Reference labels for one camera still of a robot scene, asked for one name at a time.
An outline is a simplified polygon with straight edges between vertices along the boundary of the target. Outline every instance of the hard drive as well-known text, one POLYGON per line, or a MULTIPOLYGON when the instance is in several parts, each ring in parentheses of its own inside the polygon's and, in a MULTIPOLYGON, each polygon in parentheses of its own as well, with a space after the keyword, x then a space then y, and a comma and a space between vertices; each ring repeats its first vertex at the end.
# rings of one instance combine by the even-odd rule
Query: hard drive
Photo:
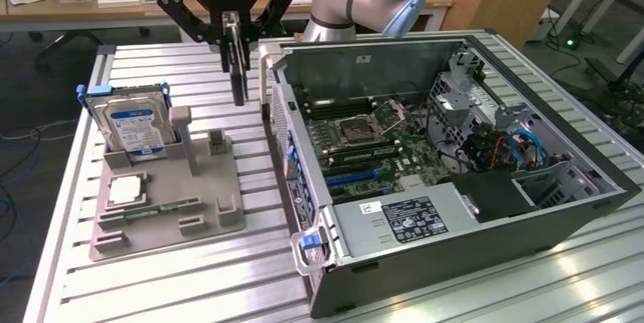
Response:
POLYGON ((109 152, 125 151, 132 162, 166 157, 165 145, 177 142, 169 120, 166 84, 130 88, 84 86, 78 101, 98 124, 109 152))

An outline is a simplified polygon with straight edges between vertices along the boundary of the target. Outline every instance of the blue hard drive label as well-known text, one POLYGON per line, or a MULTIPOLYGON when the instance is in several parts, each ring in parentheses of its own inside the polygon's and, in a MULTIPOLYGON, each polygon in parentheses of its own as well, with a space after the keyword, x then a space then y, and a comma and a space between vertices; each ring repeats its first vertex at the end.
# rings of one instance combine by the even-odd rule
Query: blue hard drive label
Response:
POLYGON ((428 196, 382 205, 382 212, 402 244, 448 232, 428 196))
POLYGON ((161 132, 153 126, 152 109, 114 112, 109 115, 124 150, 133 155, 162 151, 161 132))

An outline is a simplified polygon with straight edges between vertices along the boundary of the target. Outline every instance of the blue pcie slot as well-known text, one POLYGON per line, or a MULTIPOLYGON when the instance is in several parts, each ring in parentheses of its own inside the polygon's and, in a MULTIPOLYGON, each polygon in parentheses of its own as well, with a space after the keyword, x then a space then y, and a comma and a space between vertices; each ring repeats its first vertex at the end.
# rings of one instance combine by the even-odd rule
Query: blue pcie slot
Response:
POLYGON ((337 185, 344 185, 346 183, 373 180, 380 175, 381 170, 382 168, 376 168, 373 171, 362 172, 361 174, 352 174, 350 176, 328 178, 326 186, 332 187, 337 185))

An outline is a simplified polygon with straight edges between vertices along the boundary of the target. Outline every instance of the wooden table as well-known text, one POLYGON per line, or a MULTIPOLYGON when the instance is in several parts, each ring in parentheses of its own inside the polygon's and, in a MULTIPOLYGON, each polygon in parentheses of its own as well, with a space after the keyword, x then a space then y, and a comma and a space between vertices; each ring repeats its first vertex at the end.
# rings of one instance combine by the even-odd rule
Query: wooden table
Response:
MULTIPOLYGON (((258 15, 269 0, 257 0, 252 14, 258 15)), ((206 21, 208 12, 196 0, 185 0, 188 8, 206 21)), ((425 29, 438 30, 452 0, 426 0, 422 14, 430 15, 425 29)), ((310 6, 297 5, 288 9, 282 20, 306 20, 310 6)), ((26 5, 12 5, 0 0, 0 32, 102 29, 133 26, 174 24, 156 4, 124 8, 98 8, 93 2, 60 4, 44 0, 26 5)))

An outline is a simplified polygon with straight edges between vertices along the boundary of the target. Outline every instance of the motherboard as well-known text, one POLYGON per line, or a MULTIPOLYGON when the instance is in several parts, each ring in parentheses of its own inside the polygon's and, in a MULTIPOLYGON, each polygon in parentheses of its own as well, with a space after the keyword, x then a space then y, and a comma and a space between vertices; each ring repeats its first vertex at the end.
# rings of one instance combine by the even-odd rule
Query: motherboard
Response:
POLYGON ((334 204, 434 185, 449 175, 417 116, 397 100, 309 103, 306 113, 334 204))

